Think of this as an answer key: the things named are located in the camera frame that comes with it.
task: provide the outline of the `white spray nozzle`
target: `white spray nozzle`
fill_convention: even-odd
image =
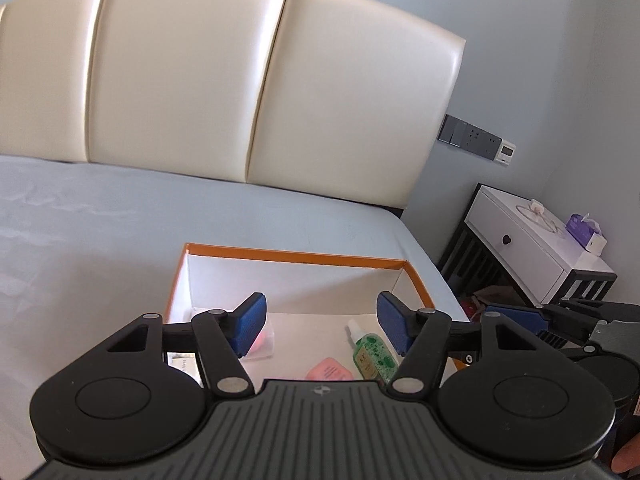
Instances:
[[[531,202],[529,202],[529,209],[531,209],[537,215],[542,215],[542,213],[545,212],[545,207],[537,200],[532,200]]]
[[[347,327],[349,328],[349,334],[351,335],[353,344],[356,344],[365,336],[364,330],[360,328],[360,325],[356,322],[355,319],[350,319],[347,323]]]

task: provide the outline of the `nightstand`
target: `nightstand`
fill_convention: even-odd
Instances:
[[[510,283],[529,306],[602,300],[616,273],[551,212],[545,211],[549,227],[525,216],[528,208],[523,197],[478,184],[437,265],[457,297]]]

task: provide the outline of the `digital thermostat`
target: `digital thermostat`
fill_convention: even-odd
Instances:
[[[516,145],[503,139],[500,142],[500,148],[498,148],[498,153],[495,154],[494,160],[508,166],[515,151]]]

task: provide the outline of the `metal pivot screw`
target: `metal pivot screw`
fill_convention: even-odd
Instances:
[[[242,377],[225,377],[218,381],[217,386],[226,394],[239,394],[249,387],[249,383]]]
[[[392,384],[394,390],[401,394],[416,394],[424,388],[424,383],[415,377],[400,377]]]

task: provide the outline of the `white drawer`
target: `white drawer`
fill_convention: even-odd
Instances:
[[[542,302],[562,274],[562,267],[482,191],[476,196],[466,223],[484,237],[494,253]],[[507,244],[503,243],[505,236],[511,239]]]

